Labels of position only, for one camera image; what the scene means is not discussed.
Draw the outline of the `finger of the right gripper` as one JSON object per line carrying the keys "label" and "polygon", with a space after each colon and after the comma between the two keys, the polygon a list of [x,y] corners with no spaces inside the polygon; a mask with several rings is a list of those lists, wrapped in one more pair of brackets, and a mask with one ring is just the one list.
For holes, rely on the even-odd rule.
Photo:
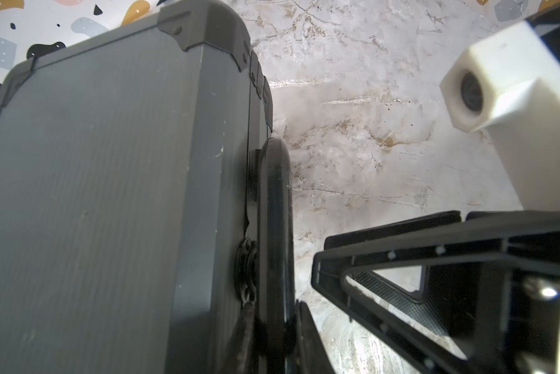
{"label": "finger of the right gripper", "polygon": [[323,249],[336,249],[342,246],[388,238],[395,235],[403,235],[409,232],[418,232],[424,229],[455,224],[461,221],[461,212],[457,210],[433,213],[419,218],[412,218],[373,228],[332,235],[325,239]]}
{"label": "finger of the right gripper", "polygon": [[347,282],[347,277],[373,269],[444,266],[493,261],[492,249],[449,244],[432,230],[396,235],[324,250],[314,256],[312,286],[356,322],[375,334],[422,373],[488,373],[473,359],[462,360],[431,341]]}

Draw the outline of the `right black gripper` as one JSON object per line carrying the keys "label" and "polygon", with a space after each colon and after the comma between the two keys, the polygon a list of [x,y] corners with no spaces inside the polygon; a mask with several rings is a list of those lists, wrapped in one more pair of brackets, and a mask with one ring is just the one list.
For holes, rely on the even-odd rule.
{"label": "right black gripper", "polygon": [[471,213],[423,268],[462,372],[560,373],[560,212]]}

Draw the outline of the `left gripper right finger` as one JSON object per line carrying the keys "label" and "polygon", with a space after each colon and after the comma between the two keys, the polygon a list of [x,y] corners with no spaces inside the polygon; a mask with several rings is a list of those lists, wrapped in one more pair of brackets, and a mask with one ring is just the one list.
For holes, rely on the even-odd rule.
{"label": "left gripper right finger", "polygon": [[296,358],[299,373],[334,373],[308,305],[298,301],[296,311]]}

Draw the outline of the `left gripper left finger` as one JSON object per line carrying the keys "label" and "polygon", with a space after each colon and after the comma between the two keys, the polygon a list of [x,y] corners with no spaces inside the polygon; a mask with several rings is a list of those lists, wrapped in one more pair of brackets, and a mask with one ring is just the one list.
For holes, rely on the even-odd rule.
{"label": "left gripper left finger", "polygon": [[223,373],[253,373],[255,341],[255,305],[247,302],[239,315],[233,330],[228,352],[223,363]]}

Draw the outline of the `grey poker set case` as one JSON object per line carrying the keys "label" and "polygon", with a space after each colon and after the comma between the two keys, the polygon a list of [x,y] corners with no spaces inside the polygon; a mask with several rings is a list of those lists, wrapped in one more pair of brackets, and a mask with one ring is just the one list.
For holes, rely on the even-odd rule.
{"label": "grey poker set case", "polygon": [[0,82],[0,373],[294,373],[286,145],[249,31],[161,3]]}

